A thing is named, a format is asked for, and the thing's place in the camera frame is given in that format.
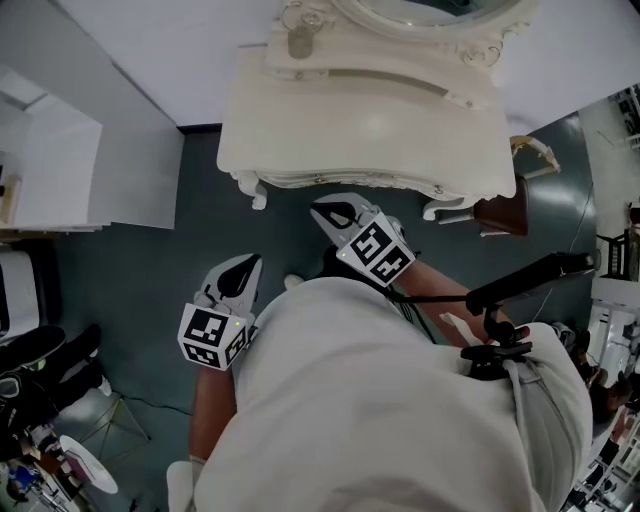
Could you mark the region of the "person's left forearm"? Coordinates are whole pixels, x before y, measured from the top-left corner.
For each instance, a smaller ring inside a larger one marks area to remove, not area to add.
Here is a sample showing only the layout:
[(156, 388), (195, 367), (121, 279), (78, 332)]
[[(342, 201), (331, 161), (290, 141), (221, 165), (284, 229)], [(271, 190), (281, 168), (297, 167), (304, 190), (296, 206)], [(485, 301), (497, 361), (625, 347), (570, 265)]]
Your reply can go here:
[(201, 367), (190, 423), (189, 455), (207, 461), (236, 412), (232, 373)]

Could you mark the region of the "person's white shirt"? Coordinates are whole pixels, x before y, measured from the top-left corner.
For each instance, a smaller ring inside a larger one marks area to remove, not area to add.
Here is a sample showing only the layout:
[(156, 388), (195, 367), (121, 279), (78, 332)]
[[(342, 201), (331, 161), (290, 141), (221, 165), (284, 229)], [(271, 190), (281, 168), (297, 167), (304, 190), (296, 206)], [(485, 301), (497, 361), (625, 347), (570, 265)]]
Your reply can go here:
[(553, 330), (481, 381), (357, 281), (308, 281), (259, 315), (236, 413), (172, 463), (170, 512), (559, 512), (591, 402)]

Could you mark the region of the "cream dressing table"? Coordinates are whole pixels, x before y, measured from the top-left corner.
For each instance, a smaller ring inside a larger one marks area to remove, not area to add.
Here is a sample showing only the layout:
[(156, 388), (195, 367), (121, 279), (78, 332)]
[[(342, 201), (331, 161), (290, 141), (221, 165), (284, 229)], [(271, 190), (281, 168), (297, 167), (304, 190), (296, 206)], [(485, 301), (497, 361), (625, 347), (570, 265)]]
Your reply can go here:
[(407, 189), (441, 209), (516, 191), (501, 107), (463, 107), (384, 74), (280, 78), (262, 47), (238, 53), (217, 165), (257, 210), (267, 185)]

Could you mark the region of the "white shelf cabinet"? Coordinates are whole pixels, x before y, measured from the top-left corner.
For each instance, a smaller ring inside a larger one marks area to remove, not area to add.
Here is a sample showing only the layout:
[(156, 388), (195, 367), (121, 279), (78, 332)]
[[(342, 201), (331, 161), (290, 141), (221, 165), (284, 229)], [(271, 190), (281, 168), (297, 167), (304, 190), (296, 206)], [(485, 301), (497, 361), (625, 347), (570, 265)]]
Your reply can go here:
[(183, 136), (50, 0), (0, 0), (0, 75), (40, 89), (7, 146), (20, 178), (10, 227), (174, 226)]

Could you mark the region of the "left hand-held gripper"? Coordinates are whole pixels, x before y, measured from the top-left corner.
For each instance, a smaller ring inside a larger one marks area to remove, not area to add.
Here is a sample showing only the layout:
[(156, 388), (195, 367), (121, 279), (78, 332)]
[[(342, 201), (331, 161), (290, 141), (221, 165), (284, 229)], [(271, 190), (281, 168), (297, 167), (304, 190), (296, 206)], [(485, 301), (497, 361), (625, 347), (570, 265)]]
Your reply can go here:
[(263, 271), (259, 254), (235, 256), (215, 266), (201, 291), (216, 301), (197, 298), (186, 303), (177, 341), (187, 361), (227, 371), (255, 337), (253, 304)]

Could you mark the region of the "person's right forearm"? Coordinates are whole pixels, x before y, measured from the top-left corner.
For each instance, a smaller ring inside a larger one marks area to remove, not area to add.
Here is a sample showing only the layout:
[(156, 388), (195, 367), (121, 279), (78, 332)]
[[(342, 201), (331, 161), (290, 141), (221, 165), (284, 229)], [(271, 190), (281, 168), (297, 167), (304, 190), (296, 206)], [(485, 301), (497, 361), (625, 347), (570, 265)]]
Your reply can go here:
[[(438, 270), (415, 260), (394, 282), (405, 295), (412, 297), (466, 296), (469, 290)], [(467, 341), (456, 327), (445, 322), (441, 316), (450, 313), (464, 320), (472, 334), (483, 343), (489, 343), (481, 316), (473, 316), (465, 302), (421, 303), (418, 308), (435, 326), (450, 345), (464, 348)]]

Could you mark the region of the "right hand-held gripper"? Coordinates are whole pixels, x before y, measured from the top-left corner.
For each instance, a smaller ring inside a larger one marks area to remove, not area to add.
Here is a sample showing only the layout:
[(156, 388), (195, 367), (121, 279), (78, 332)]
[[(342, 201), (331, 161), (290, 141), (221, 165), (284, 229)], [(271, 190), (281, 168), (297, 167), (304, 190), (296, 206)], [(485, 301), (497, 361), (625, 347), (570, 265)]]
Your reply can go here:
[(359, 230), (360, 217), (377, 210), (366, 198), (352, 192), (323, 196), (310, 207), (313, 219), (341, 248), (336, 252), (337, 259), (387, 287), (414, 263), (416, 256), (384, 213), (378, 213)]

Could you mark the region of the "white black box appliance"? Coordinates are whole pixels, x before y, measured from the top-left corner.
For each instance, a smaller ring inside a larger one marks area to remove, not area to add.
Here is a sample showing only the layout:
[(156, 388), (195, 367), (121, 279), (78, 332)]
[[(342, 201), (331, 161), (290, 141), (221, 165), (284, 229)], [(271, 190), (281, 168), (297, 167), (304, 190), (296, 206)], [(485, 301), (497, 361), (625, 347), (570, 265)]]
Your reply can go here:
[(61, 316), (57, 258), (50, 244), (0, 245), (0, 346)]

